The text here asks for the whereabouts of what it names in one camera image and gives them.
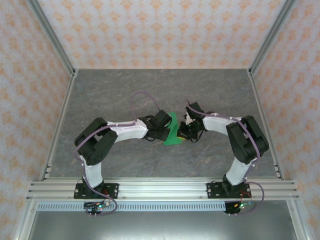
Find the green object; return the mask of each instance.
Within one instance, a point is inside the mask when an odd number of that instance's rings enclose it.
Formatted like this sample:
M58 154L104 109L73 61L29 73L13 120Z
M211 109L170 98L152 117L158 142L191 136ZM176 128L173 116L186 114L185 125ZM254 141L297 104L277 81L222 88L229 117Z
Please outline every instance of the green object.
M168 137L166 138L166 141L164 142L164 145L169 146L169 145L181 144L183 140L177 137L177 132L179 129L177 115L175 112L169 112L168 114L171 116L172 122L168 126L168 128L170 129L170 132Z

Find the mounting plate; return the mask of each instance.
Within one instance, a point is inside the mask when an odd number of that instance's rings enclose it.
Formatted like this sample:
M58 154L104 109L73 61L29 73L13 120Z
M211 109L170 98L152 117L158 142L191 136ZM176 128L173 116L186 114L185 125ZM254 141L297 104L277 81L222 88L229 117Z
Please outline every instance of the mounting plate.
M250 185L244 183L241 187L239 187L236 191L232 191L229 195L227 195L226 191L222 187L221 182L209 182L206 184L206 193L208 199L240 199L242 197L242 193L247 193L251 196ZM244 194L244 199L249 199L250 196Z
M86 185L83 183L77 183L75 185L75 191L73 198L74 199L104 199L103 196L93 194L86 194ZM107 192L107 196L110 196L113 199L118 198L119 193L119 184L118 183L104 183L101 193Z

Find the gray table surface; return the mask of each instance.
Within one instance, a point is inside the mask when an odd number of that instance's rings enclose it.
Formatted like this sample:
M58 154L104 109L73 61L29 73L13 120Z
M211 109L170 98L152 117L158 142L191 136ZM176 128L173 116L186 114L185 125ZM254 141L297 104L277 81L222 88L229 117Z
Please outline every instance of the gray table surface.
M166 112L186 114L185 99L205 111L232 117L252 115L263 129L255 96L245 69L116 69L79 70L53 157L51 177L81 177L72 157L75 138L97 117L110 122L133 120L130 101L147 91ZM138 117L155 115L157 108L145 95L134 100ZM222 177L234 155L229 138L205 132L197 143L165 146L156 140L117 142L102 162L104 177ZM270 151L250 172L254 177L275 177Z

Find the wall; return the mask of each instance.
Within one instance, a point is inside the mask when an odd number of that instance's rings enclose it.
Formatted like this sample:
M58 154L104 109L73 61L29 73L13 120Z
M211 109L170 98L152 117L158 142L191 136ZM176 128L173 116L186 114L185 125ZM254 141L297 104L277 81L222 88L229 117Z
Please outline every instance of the wall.
M75 68L249 68L285 0L40 0Z
M0 239L12 239L48 153L69 75L26 0L0 2Z
M320 2L298 0L254 76L276 151L320 236Z

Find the robotic arm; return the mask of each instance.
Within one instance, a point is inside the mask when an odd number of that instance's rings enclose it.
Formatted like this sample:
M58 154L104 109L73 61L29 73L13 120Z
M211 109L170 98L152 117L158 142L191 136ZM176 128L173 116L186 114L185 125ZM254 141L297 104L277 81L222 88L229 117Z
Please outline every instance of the robotic arm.
M229 171L223 176L221 184L215 184L211 189L210 195L214 198L238 198L241 191L247 191L247 184L244 183L252 162L257 159L257 151L253 143L248 138L245 131L234 118L218 115L214 112L208 112L207 115L202 115L204 111L200 108L197 102L194 102L186 107L185 122L182 121L177 136L192 142L197 142L200 139L198 133L207 131L216 131L227 135L230 140L234 160ZM253 116L245 116L236 118L248 130L258 148L260 157L269 149L269 144L258 126Z
M107 186L104 184L101 162L106 158L113 144L128 139L146 139L148 141L159 139L166 141L170 132L167 126L170 125L171 121L171 116L164 110L160 110L155 116L139 117L136 122L107 122L102 117L96 118L75 139L74 144L77 147L98 129L106 126L111 127L98 132L79 148L78 154L84 162L84 176L87 181L82 178L83 183L77 184L74 198L98 198L99 196L91 191L90 187L99 193L105 192L110 188L111 183L108 183Z

